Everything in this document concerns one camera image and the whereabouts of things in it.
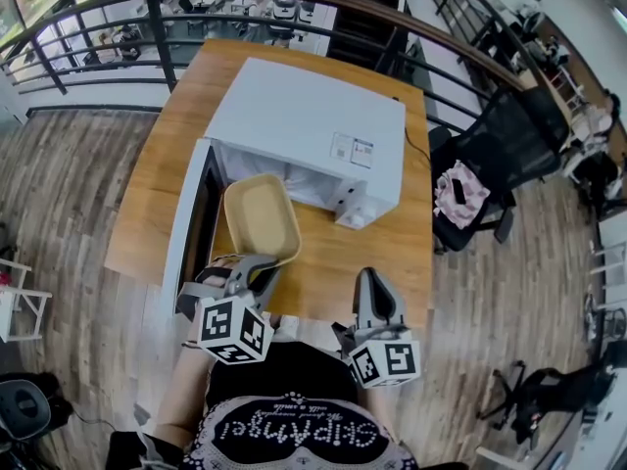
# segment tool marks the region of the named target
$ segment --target floor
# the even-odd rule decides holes
[[[34,267],[33,288],[54,297],[44,339],[21,345],[26,370],[52,370],[86,419],[134,430],[135,403],[157,411],[186,322],[151,312],[159,288],[103,268],[118,206],[155,114],[39,112],[0,135],[0,220]],[[462,254],[434,259],[433,310],[421,330],[423,377],[390,396],[402,438],[421,465],[460,459],[479,444],[514,454],[511,432],[475,420],[491,371],[514,359],[571,370],[586,362],[581,304],[593,228],[560,178],[524,186],[507,244],[489,233]],[[301,323],[303,339],[322,323]],[[541,428],[548,447],[566,418]],[[111,430],[73,417],[43,441],[64,470],[102,468]]]

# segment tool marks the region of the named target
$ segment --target beige tray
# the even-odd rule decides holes
[[[224,213],[238,254],[272,255],[280,264],[301,251],[301,232],[281,180],[260,174],[231,184],[224,193]]]

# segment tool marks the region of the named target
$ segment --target microwave label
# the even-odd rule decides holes
[[[336,132],[333,134],[331,145],[331,157],[353,165],[372,168],[372,154],[374,145],[346,134]]]

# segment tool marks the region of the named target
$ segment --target railing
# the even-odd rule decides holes
[[[147,83],[147,84],[165,84],[169,91],[175,88],[177,82],[177,76],[181,74],[180,69],[184,69],[189,64],[189,59],[179,60],[176,57],[178,53],[178,47],[200,47],[206,41],[205,37],[205,24],[212,25],[226,25],[229,29],[239,29],[235,37],[242,38],[244,34],[241,33],[242,29],[254,24],[261,25],[268,30],[271,30],[276,37],[287,38],[293,36],[294,33],[298,33],[301,36],[322,36],[329,37],[333,40],[345,41],[354,45],[358,45],[363,49],[375,51],[379,54],[379,61],[377,63],[376,70],[394,76],[396,78],[403,79],[403,71],[407,66],[413,68],[421,68],[429,71],[430,74],[438,75],[447,80],[455,83],[456,85],[467,89],[476,95],[483,101],[490,98],[492,92],[501,85],[509,85],[511,87],[522,89],[522,85],[518,77],[512,72],[496,63],[494,60],[478,51],[471,43],[463,43],[447,32],[444,32],[434,26],[421,22],[411,16],[403,13],[399,13],[394,9],[390,9],[383,5],[377,4],[370,0],[301,0],[306,2],[313,2],[316,4],[326,5],[328,7],[336,8],[338,10],[349,10],[360,15],[367,16],[367,18],[373,22],[380,22],[393,27],[393,32],[387,42],[377,43],[371,40],[366,40],[358,33],[346,33],[334,29],[326,29],[320,26],[314,26],[309,23],[294,21],[276,20],[269,17],[252,17],[247,15],[238,14],[225,14],[219,9],[219,5],[215,4],[212,8],[208,9],[206,14],[174,14],[174,15],[162,15],[160,4],[164,0],[145,0],[146,2],[146,14],[141,17],[134,17],[122,20],[111,21],[108,23],[97,23],[95,25],[85,25],[82,18],[85,13],[94,9],[111,8],[123,2],[131,2],[136,0],[89,0],[80,5],[74,5],[68,9],[36,23],[31,28],[25,30],[23,33],[12,39],[10,42],[0,48],[0,52],[5,51],[16,44],[28,43],[27,50],[23,50],[17,54],[12,54],[7,60],[0,64],[5,74],[7,74],[14,86],[18,88],[18,92],[21,95],[32,94],[43,90],[58,89],[62,94],[66,94],[69,88],[78,86],[91,85],[91,84],[111,84],[111,83]],[[445,8],[447,2],[442,5],[442,9]],[[70,17],[75,17],[79,29],[66,34],[61,34],[52,40],[41,40],[41,33],[47,29],[48,26],[55,26],[60,21]],[[181,23],[181,22],[202,22],[203,36],[199,38],[192,37],[169,37],[167,27],[165,24]],[[99,45],[93,45],[94,32],[102,32],[102,30],[116,29],[120,26],[132,25],[137,29],[140,27],[143,32],[140,33],[138,39],[132,42],[125,43],[122,46],[120,43],[101,43]],[[481,85],[469,83],[463,79],[456,77],[449,71],[442,70],[435,65],[430,65],[425,61],[421,61],[417,58],[411,57],[408,52],[408,34],[413,33],[418,35],[422,40],[427,40],[436,43],[452,52],[457,54],[459,58],[467,65],[472,65],[482,74]],[[69,47],[69,39],[75,36],[83,36],[86,47],[73,49]],[[50,55],[46,53],[45,49],[55,43],[63,44],[63,52],[59,54]],[[99,52],[114,50],[117,54],[124,47],[137,47],[144,51],[150,50],[153,53],[153,59],[142,59],[141,57],[136,61],[122,60],[118,62],[102,64],[99,61],[95,64],[78,65],[76,56],[82,54],[98,55]],[[24,59],[24,56],[34,54],[36,61],[32,61],[29,64],[20,64],[20,58]],[[74,58],[69,66],[59,65],[60,60],[64,58]],[[158,75],[150,74],[144,76],[137,76],[135,74],[129,74],[131,71],[139,70],[139,67],[156,68],[159,72]],[[108,71],[108,76],[93,77],[85,76],[82,73],[93,71]],[[425,90],[425,95],[430,97],[438,103],[447,105],[454,110],[459,111],[471,118],[477,118],[478,113],[469,110],[468,108],[461,106],[455,101],[448,99],[446,95],[442,93],[436,93],[430,90]],[[458,127],[454,123],[438,118],[437,116],[428,117],[432,122],[438,124],[444,124],[452,130],[462,132],[462,128]]]
[[[437,14],[445,19],[451,35],[471,47],[481,48],[482,41],[490,35],[494,41],[494,59],[505,69],[516,73],[529,69],[538,85],[547,85],[538,65],[533,60],[520,38],[513,32],[503,17],[487,0],[433,0]],[[511,56],[518,54],[517,68]]]

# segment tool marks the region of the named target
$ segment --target white microwave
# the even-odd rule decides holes
[[[274,174],[292,200],[333,211],[337,223],[360,229],[399,203],[404,148],[402,103],[318,73],[249,59],[194,149],[162,297],[174,301],[211,256],[221,192],[230,183]]]

